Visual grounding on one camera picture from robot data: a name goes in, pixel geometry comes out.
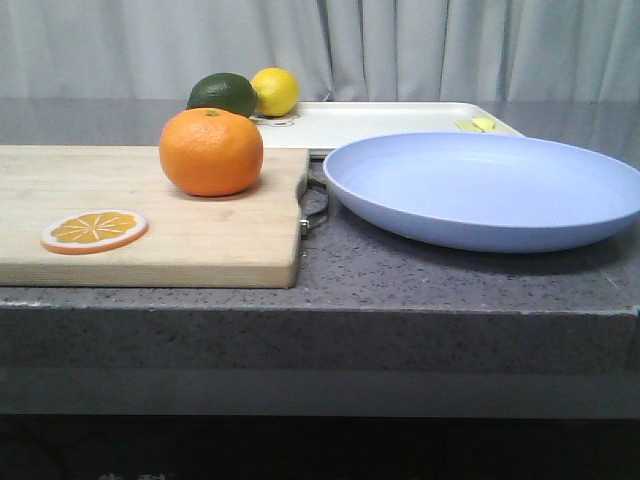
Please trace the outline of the orange fruit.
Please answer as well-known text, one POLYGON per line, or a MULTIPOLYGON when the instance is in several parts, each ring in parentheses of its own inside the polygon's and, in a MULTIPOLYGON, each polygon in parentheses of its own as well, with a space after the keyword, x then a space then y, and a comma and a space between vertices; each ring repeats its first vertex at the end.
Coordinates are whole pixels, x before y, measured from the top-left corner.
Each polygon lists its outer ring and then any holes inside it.
POLYGON ((226 196, 251 187, 263 153, 261 133, 249 118, 214 107, 180 112, 166 122, 159 139, 164 174, 195 196, 226 196))

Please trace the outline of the light blue plate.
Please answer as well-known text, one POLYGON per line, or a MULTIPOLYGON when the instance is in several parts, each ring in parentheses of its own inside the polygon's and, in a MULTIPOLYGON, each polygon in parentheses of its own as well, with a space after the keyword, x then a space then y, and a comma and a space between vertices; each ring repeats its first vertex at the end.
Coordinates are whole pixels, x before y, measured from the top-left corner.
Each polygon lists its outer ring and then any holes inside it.
POLYGON ((386 231, 478 252, 542 253, 607 239, 639 216, 639 172, 609 156, 528 137, 405 133, 344 145, 331 191, 386 231))

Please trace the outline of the cream rectangular tray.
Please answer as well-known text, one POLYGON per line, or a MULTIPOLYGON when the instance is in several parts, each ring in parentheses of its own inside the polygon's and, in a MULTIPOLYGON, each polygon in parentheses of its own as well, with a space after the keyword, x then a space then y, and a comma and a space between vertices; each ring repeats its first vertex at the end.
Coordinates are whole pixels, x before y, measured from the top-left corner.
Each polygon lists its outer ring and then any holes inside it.
POLYGON ((299 102, 288 114, 251 119, 264 146, 306 149, 323 158, 334 149, 369 137, 413 132, 461 132, 456 120, 491 118, 493 133, 520 133, 481 107, 459 102, 299 102))

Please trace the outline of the wooden cutting board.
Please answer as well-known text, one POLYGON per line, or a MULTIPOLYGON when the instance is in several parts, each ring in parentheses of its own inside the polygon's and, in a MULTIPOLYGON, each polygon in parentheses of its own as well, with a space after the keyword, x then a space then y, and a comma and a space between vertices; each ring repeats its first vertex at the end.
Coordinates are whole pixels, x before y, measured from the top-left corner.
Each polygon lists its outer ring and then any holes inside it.
POLYGON ((1 282, 5 286, 287 288, 296 277, 309 158, 268 149, 260 178, 228 197, 194 197, 164 175, 154 146, 1 149, 1 282), (87 211, 144 216, 147 232, 101 253, 64 255, 40 242, 87 211))

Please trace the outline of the yellow lemon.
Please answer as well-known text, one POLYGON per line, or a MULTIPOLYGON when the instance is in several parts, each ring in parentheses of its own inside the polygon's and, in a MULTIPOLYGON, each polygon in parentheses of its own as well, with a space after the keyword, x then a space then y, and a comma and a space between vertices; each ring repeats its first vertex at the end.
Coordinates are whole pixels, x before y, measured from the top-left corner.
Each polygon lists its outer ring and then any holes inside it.
POLYGON ((296 105, 300 89, 297 78, 282 68, 265 68, 251 80, 257 95, 257 110, 267 117, 281 117, 296 105))

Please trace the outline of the green lime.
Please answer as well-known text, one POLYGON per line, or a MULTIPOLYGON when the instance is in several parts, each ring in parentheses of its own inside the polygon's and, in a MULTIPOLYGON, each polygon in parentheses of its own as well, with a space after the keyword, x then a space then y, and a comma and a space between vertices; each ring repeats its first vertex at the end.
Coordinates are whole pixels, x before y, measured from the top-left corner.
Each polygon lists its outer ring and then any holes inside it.
POLYGON ((187 109, 204 107, 250 117, 257 108, 257 94, 244 76, 231 72, 214 73, 193 86, 186 106, 187 109))

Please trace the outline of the yellow plastic fork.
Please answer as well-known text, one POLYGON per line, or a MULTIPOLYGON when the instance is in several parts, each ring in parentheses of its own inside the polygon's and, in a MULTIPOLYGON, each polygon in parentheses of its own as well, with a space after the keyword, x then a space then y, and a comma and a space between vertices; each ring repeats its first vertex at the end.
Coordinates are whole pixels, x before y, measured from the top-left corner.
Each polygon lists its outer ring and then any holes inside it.
POLYGON ((483 132, 472 120, 456 120, 455 125, 463 132, 483 132))

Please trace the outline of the grey curtain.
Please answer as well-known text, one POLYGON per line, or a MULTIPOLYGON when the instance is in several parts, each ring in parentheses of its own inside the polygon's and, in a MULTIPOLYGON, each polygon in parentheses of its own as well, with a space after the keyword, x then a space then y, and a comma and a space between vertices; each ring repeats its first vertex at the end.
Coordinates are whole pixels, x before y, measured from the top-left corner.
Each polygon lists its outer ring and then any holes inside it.
POLYGON ((5 1, 9 98, 182 99, 291 71, 306 100, 637 101, 635 1, 5 1))

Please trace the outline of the yellow plastic spoon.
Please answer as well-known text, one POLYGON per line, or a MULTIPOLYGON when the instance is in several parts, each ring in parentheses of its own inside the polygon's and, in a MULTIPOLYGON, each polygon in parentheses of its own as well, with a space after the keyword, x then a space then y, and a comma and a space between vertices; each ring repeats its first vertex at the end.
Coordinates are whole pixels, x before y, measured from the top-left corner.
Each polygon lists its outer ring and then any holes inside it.
POLYGON ((471 123, 482 132, 492 132, 496 128, 495 121, 487 117, 474 117, 471 119, 471 123))

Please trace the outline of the orange slice coaster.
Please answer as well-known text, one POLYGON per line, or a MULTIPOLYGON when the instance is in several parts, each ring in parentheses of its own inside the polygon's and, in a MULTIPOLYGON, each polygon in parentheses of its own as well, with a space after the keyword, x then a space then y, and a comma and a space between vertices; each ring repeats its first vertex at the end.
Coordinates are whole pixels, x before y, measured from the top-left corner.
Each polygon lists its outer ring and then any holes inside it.
POLYGON ((122 209, 90 210, 60 218, 41 233, 46 250, 64 255, 94 254, 134 242, 149 228, 147 219, 122 209))

